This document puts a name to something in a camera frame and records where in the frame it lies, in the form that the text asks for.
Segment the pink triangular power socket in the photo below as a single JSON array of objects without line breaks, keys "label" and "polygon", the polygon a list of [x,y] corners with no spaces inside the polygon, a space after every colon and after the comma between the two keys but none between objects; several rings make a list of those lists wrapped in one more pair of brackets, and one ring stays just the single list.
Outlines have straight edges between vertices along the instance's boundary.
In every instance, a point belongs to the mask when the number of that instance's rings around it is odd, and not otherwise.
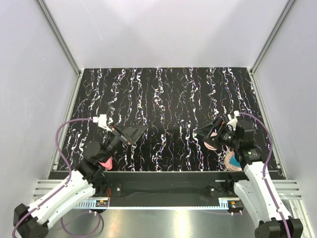
[{"label": "pink triangular power socket", "polygon": [[113,167],[113,164],[112,164],[112,159],[109,158],[106,162],[102,163],[102,162],[99,162],[99,164],[101,166],[103,166],[107,171],[111,170],[112,167]]}]

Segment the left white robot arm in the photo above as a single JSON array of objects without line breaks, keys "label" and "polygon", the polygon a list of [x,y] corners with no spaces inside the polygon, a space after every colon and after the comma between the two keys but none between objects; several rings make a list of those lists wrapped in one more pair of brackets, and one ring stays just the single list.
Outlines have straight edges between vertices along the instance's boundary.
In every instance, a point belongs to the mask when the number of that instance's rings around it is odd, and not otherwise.
[{"label": "left white robot arm", "polygon": [[108,193],[104,172],[122,145],[134,145],[147,126],[109,127],[106,143],[89,140],[83,146],[83,159],[69,175],[35,202],[21,203],[14,209],[12,237],[44,238],[49,229],[81,201]]}]

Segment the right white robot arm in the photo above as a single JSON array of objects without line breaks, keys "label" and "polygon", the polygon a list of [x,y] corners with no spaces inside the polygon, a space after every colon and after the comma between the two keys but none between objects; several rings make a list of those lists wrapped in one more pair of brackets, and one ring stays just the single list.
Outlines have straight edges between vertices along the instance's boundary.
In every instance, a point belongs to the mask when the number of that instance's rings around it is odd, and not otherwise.
[{"label": "right white robot arm", "polygon": [[217,150],[227,146],[245,174],[245,179],[230,175],[224,185],[229,196],[238,196],[255,225],[257,238],[299,238],[303,224],[294,218],[283,204],[256,146],[252,122],[230,118],[225,122],[217,117],[212,123],[197,129],[205,146]]}]

